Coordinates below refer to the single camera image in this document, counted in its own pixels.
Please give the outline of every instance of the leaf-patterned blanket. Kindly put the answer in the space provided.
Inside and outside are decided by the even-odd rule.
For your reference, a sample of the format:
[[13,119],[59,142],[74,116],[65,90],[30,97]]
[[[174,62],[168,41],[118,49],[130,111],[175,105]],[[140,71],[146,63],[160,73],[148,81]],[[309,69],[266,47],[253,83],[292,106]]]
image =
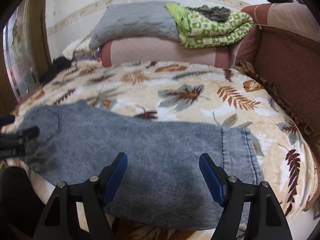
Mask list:
[[[27,110],[39,105],[72,104],[85,99],[94,107],[154,122],[207,122],[251,129],[259,164],[287,219],[300,213],[317,190],[317,173],[310,149],[294,122],[264,88],[236,68],[177,62],[134,62],[103,68],[95,61],[79,61],[37,91],[13,114],[13,132]],[[28,170],[20,160],[8,165],[25,168],[43,202],[54,186]],[[78,205],[81,227],[87,229]],[[118,239],[205,239],[212,230],[183,231],[152,228],[108,217]],[[239,229],[243,234],[245,225]]]
[[253,27],[252,17],[245,12],[231,12],[224,23],[208,19],[175,3],[166,4],[177,24],[181,44],[186,48],[225,46],[243,39]]

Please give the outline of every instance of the bright green fabric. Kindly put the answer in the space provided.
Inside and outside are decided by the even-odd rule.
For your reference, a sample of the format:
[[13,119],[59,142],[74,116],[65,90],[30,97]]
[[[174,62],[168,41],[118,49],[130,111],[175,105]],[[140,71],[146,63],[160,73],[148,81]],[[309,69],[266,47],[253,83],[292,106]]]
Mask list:
[[245,12],[231,12],[228,20],[220,23],[175,3],[168,3],[166,7],[177,24],[181,44],[186,48],[233,44],[243,39],[254,25],[252,17]]

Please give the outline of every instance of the gray pillow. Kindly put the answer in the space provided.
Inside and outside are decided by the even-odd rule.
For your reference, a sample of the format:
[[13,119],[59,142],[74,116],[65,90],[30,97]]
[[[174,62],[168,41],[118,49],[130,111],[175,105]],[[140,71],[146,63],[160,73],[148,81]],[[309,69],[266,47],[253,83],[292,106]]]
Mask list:
[[180,41],[168,1],[110,4],[91,34],[90,48],[108,41],[137,36]]

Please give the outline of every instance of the silver bolt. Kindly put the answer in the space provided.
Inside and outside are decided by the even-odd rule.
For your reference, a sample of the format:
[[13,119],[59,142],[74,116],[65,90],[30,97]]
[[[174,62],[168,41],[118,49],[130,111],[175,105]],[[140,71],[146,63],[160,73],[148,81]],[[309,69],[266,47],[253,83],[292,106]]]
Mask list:
[[57,186],[64,187],[65,185],[66,185],[66,183],[64,181],[60,181]]
[[262,182],[262,186],[263,186],[263,187],[269,187],[270,184],[269,184],[269,182],[267,182],[267,181],[263,181],[263,182]]
[[229,177],[229,181],[230,181],[230,182],[235,183],[237,180],[238,180],[238,179],[237,179],[237,177],[235,177],[235,176],[230,176],[230,177]]
[[99,177],[96,175],[90,177],[91,182],[96,182],[98,179],[99,179]]

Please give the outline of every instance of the green checkered blanket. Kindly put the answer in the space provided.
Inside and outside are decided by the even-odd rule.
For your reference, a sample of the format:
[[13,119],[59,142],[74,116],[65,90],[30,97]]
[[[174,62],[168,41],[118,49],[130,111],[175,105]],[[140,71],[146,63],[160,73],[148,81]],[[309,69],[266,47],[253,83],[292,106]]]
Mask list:
[[252,17],[245,12],[231,12],[228,20],[220,23],[175,3],[168,3],[166,7],[177,24],[181,44],[186,48],[233,44],[243,39],[254,25]]

